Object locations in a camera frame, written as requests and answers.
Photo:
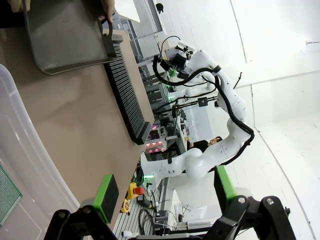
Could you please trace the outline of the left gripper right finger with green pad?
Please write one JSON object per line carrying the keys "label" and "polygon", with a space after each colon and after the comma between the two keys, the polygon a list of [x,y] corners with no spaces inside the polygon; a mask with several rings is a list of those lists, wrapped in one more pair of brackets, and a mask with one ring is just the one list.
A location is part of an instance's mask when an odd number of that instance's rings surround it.
{"label": "left gripper right finger with green pad", "polygon": [[206,233],[208,240],[234,240],[239,233],[253,229],[259,240],[295,240],[289,221],[290,209],[276,196],[261,201],[237,193],[224,166],[214,171],[214,188],[221,209]]}

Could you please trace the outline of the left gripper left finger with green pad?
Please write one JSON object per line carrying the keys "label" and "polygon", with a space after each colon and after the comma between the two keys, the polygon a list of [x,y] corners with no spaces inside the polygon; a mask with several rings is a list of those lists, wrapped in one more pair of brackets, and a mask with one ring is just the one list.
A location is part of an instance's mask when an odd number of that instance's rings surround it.
{"label": "left gripper left finger with green pad", "polygon": [[45,240],[116,240],[109,228],[119,197],[113,174],[107,174],[94,199],[75,212],[57,210],[49,223]]}

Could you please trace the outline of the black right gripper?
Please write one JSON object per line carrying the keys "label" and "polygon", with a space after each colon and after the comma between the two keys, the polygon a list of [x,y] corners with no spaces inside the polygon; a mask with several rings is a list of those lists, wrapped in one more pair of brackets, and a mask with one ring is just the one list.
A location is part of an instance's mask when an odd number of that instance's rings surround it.
{"label": "black right gripper", "polygon": [[186,71],[186,63],[188,58],[184,53],[176,53],[175,56],[171,58],[171,63],[174,69],[177,71],[177,77],[179,79],[187,79],[189,73]]}

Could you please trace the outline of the person's left hand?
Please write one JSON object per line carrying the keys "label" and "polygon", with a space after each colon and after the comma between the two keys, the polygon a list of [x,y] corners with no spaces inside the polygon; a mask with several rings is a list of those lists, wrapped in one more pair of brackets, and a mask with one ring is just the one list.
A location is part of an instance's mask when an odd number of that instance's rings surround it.
{"label": "person's left hand", "polygon": [[104,18],[109,22],[113,22],[113,12],[115,9],[115,0],[101,0],[102,8],[104,11]]}

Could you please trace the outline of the person's right hand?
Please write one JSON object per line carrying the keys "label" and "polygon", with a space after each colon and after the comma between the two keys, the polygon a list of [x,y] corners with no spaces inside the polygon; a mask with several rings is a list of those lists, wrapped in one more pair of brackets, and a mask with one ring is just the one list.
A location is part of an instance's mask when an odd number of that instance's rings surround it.
{"label": "person's right hand", "polygon": [[[20,13],[31,8],[31,0],[7,0],[10,9],[13,13]],[[115,7],[114,0],[102,0],[102,7],[104,10],[113,10]]]}

